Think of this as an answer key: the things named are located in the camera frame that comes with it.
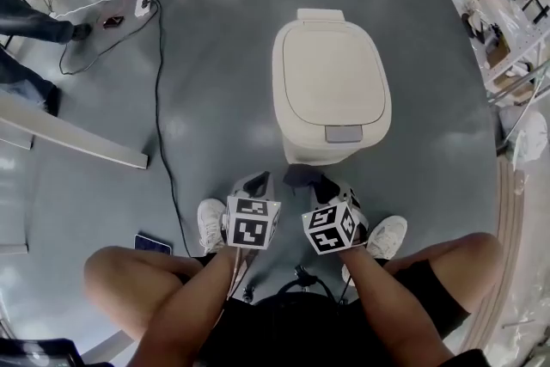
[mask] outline phone on floor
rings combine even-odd
[[[116,15],[115,17],[109,17],[103,22],[103,29],[117,28],[120,26],[120,23],[124,21],[122,15]]]
[[[143,251],[157,251],[157,253],[172,255],[172,247],[170,245],[159,242],[158,240],[148,237],[143,233],[137,233],[135,235],[134,248],[141,249]]]

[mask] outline gray floor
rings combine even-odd
[[[63,8],[89,1],[64,0]],[[408,219],[400,255],[495,231],[496,162],[485,90],[450,0],[161,1],[162,130],[192,252],[201,253],[195,223],[201,199],[224,199],[235,180],[255,171],[271,170],[277,180],[283,217],[272,247],[250,271],[256,299],[292,279],[298,263],[334,292],[343,288],[337,257],[315,257],[303,235],[306,194],[293,196],[280,183],[287,164],[272,107],[272,44],[298,8],[342,9],[381,55],[393,102],[389,133],[326,168],[355,187],[370,224],[390,214]],[[117,32],[137,26],[133,6],[126,7],[129,20]],[[99,13],[86,16],[96,20]],[[65,68],[85,64],[114,39],[96,31],[87,45],[70,48]],[[78,76],[59,75],[59,46],[27,40],[18,53],[64,90],[60,118],[151,155],[143,171],[40,140],[31,152],[0,144],[1,200],[9,210],[2,240],[21,237],[24,224],[30,247],[27,256],[1,259],[0,300],[19,337],[71,338],[86,351],[115,332],[83,295],[83,264],[98,248],[130,247],[143,230],[185,253],[156,144],[157,39],[151,24]]]

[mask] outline person's foot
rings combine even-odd
[[[92,33],[92,26],[88,23],[83,23],[82,25],[76,25],[74,31],[72,32],[73,41],[82,41],[86,40],[89,35]]]
[[[390,216],[382,220],[369,235],[367,251],[375,259],[391,260],[403,243],[406,234],[406,220],[401,216]],[[350,272],[342,266],[342,279],[350,286],[355,286],[350,278]]]
[[[217,199],[206,199],[199,204],[197,222],[199,224],[200,244],[205,255],[215,253],[225,245],[222,237],[222,215],[225,205]]]
[[[51,116],[58,116],[59,103],[61,102],[61,90],[57,86],[53,86],[46,100],[44,101],[44,110]]]

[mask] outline forearm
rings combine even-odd
[[[367,321],[398,366],[435,367],[452,358],[422,305],[362,247],[341,252]]]
[[[216,325],[227,298],[236,248],[224,248],[196,276],[175,292],[151,320],[132,367],[148,365],[161,355],[165,365],[193,360]]]

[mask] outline dark shoe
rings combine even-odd
[[[82,25],[76,25],[75,30],[72,32],[73,41],[82,41],[86,40],[89,35],[92,33],[92,26],[88,23],[83,23]]]
[[[61,90],[53,86],[53,89],[50,91],[44,101],[44,110],[48,112],[51,116],[58,116],[59,112],[59,103],[61,102]]]

